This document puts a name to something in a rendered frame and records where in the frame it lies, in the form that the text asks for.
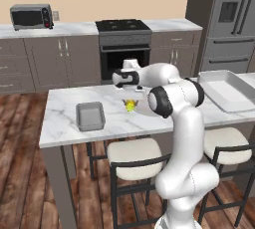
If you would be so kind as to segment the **grey toaster oven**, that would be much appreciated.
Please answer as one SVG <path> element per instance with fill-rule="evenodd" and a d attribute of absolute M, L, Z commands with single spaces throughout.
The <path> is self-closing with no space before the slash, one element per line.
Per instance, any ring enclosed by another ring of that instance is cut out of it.
<path fill-rule="evenodd" d="M 10 8 L 10 17 L 15 31 L 54 26 L 49 4 L 15 4 Z"/>

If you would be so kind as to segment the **grey steel fridge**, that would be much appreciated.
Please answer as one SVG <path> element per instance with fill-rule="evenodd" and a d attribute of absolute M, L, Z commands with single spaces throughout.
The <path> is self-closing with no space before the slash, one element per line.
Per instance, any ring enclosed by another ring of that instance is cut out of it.
<path fill-rule="evenodd" d="M 185 18 L 202 28 L 196 74 L 248 70 L 255 50 L 255 0 L 187 0 Z"/>

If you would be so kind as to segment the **marble-top kitchen island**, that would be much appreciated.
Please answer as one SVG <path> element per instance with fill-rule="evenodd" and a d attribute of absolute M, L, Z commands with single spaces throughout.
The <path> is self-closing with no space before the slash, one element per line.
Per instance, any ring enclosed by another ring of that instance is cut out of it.
<path fill-rule="evenodd" d="M 100 102 L 106 124 L 101 130 L 79 131 L 76 105 Z M 78 229 L 70 180 L 76 176 L 74 143 L 171 132 L 173 123 L 155 114 L 129 113 L 113 85 L 51 90 L 45 109 L 39 146 L 53 188 L 62 229 Z"/>

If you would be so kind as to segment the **large grey plate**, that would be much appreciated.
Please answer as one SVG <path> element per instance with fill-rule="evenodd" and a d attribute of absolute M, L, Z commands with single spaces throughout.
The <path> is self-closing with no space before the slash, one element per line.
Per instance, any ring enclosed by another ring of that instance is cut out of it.
<path fill-rule="evenodd" d="M 135 108 L 133 112 L 140 114 L 140 115 L 146 115 L 146 116 L 156 116 L 156 113 L 154 113 L 146 100 L 139 100 L 135 101 Z"/>

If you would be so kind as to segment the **grey tupperware container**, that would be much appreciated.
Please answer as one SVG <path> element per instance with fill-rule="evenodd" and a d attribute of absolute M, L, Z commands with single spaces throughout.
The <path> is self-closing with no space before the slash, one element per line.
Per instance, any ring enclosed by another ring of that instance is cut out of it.
<path fill-rule="evenodd" d="M 100 102 L 77 104 L 76 123 L 80 131 L 103 129 L 106 123 L 103 105 Z"/>

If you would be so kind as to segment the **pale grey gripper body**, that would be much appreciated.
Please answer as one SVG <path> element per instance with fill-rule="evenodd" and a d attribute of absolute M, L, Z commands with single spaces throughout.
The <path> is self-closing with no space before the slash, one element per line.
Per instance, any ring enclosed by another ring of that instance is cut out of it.
<path fill-rule="evenodd" d="M 144 99 L 145 91 L 137 90 L 137 89 L 120 88 L 120 89 L 117 89 L 117 96 L 122 100 L 139 101 Z"/>

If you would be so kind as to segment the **brown lower cupboard run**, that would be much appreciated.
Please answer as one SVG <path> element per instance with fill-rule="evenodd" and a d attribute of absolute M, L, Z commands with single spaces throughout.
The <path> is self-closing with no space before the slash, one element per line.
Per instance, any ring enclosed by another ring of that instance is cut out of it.
<path fill-rule="evenodd" d="M 153 32 L 149 62 L 173 64 L 182 77 L 192 77 L 201 33 L 201 30 Z"/>
<path fill-rule="evenodd" d="M 98 35 L 0 39 L 0 95 L 100 83 Z"/>

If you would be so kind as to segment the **grey oven with hob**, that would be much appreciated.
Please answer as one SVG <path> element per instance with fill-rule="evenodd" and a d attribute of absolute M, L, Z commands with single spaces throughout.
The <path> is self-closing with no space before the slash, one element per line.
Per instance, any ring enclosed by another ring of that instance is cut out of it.
<path fill-rule="evenodd" d="M 102 20 L 99 31 L 102 84 L 112 83 L 112 74 L 125 59 L 137 59 L 141 67 L 149 64 L 152 31 L 137 19 Z"/>

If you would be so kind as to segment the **large white tupperware container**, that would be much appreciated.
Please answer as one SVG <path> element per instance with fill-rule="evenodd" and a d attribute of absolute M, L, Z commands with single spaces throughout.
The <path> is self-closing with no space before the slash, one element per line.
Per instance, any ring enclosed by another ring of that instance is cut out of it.
<path fill-rule="evenodd" d="M 200 72 L 198 82 L 222 111 L 232 114 L 255 111 L 255 89 L 236 74 L 226 70 Z"/>

